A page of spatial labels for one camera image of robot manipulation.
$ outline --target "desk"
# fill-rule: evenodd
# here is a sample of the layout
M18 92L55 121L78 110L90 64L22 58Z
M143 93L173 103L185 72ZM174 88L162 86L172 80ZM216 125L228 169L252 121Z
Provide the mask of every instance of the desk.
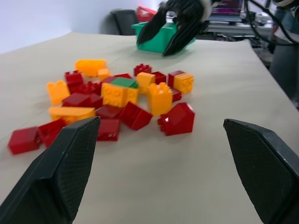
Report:
M272 25L266 24L258 27L257 30L262 36L268 37L271 34ZM243 23L229 25L227 22L210 22L208 32L254 35L250 25Z
M0 55L0 203L44 148L11 156L10 133L50 121L45 85L80 58L105 58L113 74L139 63L195 76L183 96L196 112L191 134L165 137L157 118L119 141L99 142L74 224L261 224L230 151L225 118L275 131L299 153L298 112L247 41L196 41L182 54L135 49L135 37L71 33ZM141 106L146 98L141 97Z

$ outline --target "black robotic claw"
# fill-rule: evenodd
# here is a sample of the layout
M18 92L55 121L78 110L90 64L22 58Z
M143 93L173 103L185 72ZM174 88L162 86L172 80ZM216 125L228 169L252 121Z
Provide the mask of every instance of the black robotic claw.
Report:
M178 31L169 41L163 56L169 56L180 52L200 30L206 27L201 23L204 8L198 0L169 0L161 4L157 14L141 30L137 44L145 43L153 39L166 23L168 11L176 13L173 22Z

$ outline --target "yellow lego brick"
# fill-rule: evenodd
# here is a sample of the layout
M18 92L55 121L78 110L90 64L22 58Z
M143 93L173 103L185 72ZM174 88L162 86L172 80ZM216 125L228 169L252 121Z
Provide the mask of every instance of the yellow lego brick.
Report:
M173 88L181 93L191 92L193 90L193 75L184 73L174 77Z
M75 63L76 70L86 77L97 77L100 69L107 67L106 60L81 59Z
M155 75L141 72L137 75L136 81L138 83L139 92L141 94L147 94L149 85L155 83Z
M126 97L125 105L127 105L127 103L129 101L131 101L133 104L137 104L137 101L138 101L138 89L127 88L127 97Z
M170 111L172 91L166 83L150 84L148 91L148 109L154 116Z
M50 107L49 114L52 120L63 119L66 124L71 124L77 120L95 116L94 108L89 107Z
M62 100L70 95L69 88L63 80L58 80L56 83L48 83L47 91L52 105L62 104Z
M98 70L98 77L100 81L102 81L104 78L107 78L110 76L110 71L108 69L99 69Z
M124 107L126 105L127 91L127 88L110 83L103 83L101 91L103 104Z

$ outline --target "pile of lego bricks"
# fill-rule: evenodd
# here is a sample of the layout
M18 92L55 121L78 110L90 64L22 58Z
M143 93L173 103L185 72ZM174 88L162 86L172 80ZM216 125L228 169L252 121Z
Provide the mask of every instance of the pile of lego bricks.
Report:
M111 75L105 60L82 59L76 70L66 72L64 80L48 83L47 91L52 106L52 122L12 133L8 147L12 154L20 154L49 147L60 130L77 120L100 116L98 141L117 141L120 125L133 130L148 125L153 116L166 136L190 133L195 113L188 103L177 103L182 94L192 91L193 76L174 71L166 76L152 72L150 65L140 64L130 74ZM98 78L98 82L84 82L83 77ZM148 111L138 106L139 95L147 96Z

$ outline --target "cable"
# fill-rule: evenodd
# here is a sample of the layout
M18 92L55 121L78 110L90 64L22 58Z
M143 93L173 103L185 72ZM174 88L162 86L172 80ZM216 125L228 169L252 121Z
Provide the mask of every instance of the cable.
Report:
M255 24L252 21L252 18L249 16L249 6L248 6L248 1L250 1L251 3L253 3L254 5L256 5L257 7L259 7L260 9L262 9L263 12L267 13L281 28L282 32L284 33L284 35L292 42L292 43L277 43L277 42L273 42L270 41L268 38L265 38L263 36L261 36L257 29ZM287 31L285 30L284 26L281 24L281 22L265 7L263 7L262 5L258 4L257 2L255 2L254 0L245 0L244 2L245 4L245 9L246 9L246 15L247 15L247 19L249 21L249 24L253 30L253 32L255 33L255 35L257 37L259 37L260 39L262 39L263 41L270 43L270 44L275 44L275 45L281 45L281 46L295 46L295 45L299 45L299 42L293 40L289 34L287 33Z

